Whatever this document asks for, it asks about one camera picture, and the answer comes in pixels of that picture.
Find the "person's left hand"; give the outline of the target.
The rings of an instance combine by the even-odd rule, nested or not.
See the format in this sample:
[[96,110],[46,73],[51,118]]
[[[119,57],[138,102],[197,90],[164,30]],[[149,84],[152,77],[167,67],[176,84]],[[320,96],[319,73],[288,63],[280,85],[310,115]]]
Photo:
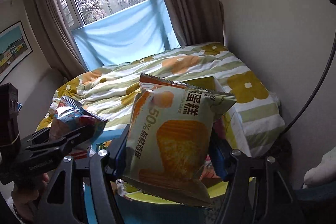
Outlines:
[[13,208],[17,217],[21,219],[23,223],[33,223],[36,208],[32,204],[37,200],[41,193],[47,188],[49,182],[49,176],[44,173],[35,178],[34,182],[27,185],[14,185],[11,192],[11,198],[13,200]]

